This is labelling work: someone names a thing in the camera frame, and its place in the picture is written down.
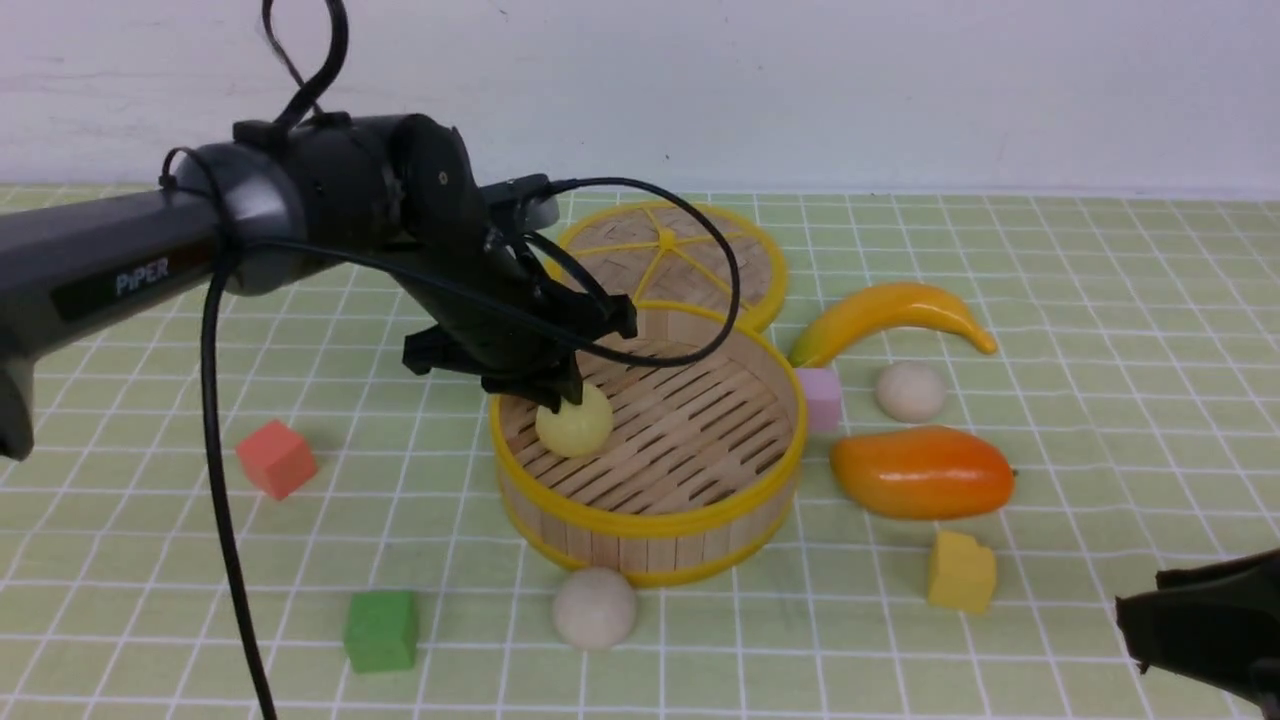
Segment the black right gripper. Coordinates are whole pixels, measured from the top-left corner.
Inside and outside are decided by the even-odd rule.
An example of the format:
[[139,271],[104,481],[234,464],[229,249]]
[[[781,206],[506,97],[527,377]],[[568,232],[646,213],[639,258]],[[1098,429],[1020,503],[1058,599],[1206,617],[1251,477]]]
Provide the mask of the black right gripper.
[[1167,569],[1152,591],[1116,600],[1139,673],[1152,667],[1279,711],[1279,551]]

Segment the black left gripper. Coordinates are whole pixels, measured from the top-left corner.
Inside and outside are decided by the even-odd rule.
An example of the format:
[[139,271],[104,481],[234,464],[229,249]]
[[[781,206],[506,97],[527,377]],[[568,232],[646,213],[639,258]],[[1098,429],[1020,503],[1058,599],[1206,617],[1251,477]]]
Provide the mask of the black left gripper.
[[385,256],[412,272],[399,286],[434,320],[404,338],[413,374],[444,369],[483,377],[506,395],[559,413],[582,404],[577,356],[561,331],[586,342],[636,332],[630,297],[607,292],[576,261],[570,283],[554,281],[535,255],[541,228],[558,215],[547,176],[479,186],[462,178],[397,176],[399,247]]

